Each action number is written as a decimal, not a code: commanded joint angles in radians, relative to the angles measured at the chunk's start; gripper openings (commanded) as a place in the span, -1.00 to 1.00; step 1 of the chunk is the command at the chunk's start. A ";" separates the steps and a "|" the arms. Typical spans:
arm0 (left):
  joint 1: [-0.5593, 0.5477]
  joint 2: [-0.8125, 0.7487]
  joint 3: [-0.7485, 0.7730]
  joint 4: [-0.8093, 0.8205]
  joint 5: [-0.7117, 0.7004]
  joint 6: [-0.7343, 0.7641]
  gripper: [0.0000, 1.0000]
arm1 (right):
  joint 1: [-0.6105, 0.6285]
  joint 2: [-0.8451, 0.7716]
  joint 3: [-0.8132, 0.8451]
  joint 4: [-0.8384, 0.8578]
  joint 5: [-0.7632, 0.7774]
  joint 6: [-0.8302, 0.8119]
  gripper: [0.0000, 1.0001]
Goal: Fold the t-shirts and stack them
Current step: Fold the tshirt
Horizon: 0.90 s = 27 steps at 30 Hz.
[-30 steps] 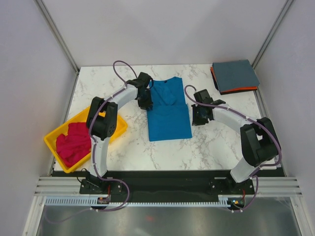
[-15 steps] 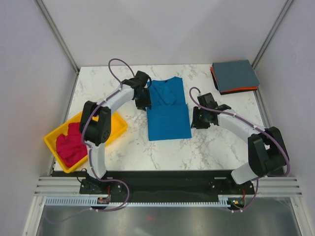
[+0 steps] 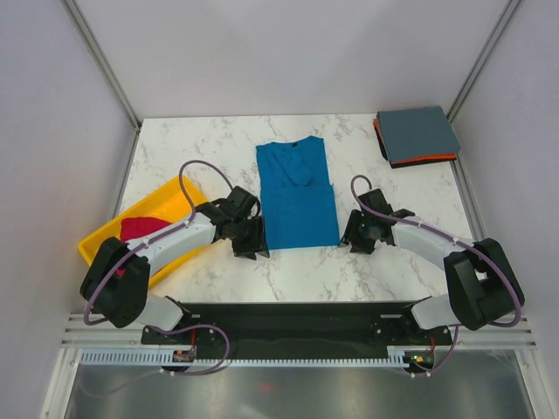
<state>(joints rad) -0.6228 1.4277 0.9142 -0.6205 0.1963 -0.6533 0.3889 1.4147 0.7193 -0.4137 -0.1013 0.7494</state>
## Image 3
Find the blue t shirt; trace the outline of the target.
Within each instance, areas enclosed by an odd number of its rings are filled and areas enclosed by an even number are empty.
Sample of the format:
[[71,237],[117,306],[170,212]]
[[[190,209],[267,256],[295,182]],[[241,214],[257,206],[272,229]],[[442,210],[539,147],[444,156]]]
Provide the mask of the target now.
[[336,246],[340,231],[324,140],[256,147],[260,198],[268,248]]

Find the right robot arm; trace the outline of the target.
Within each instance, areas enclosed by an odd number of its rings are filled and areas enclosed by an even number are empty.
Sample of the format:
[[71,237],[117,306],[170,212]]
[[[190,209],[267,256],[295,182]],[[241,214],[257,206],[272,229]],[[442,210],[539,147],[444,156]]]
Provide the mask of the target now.
[[380,189],[354,198],[359,208],[350,213],[342,245],[369,255],[377,243],[384,243],[415,253],[445,275],[446,294],[420,299],[407,308],[399,324],[406,341],[420,343],[440,326],[476,331],[520,322],[524,296],[497,241],[455,237],[408,209],[394,210]]

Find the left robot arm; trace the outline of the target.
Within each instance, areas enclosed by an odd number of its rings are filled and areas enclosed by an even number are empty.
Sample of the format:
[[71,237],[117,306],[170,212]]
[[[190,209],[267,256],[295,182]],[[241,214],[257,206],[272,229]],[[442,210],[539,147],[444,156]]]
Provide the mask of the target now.
[[171,299],[148,290],[149,280],[185,254],[229,240],[237,258],[269,257],[259,199],[240,187],[225,198],[191,207],[183,219],[146,236],[122,242],[106,239],[80,287],[86,300],[84,323],[109,322],[117,328],[140,323],[173,343],[185,342],[191,322]]

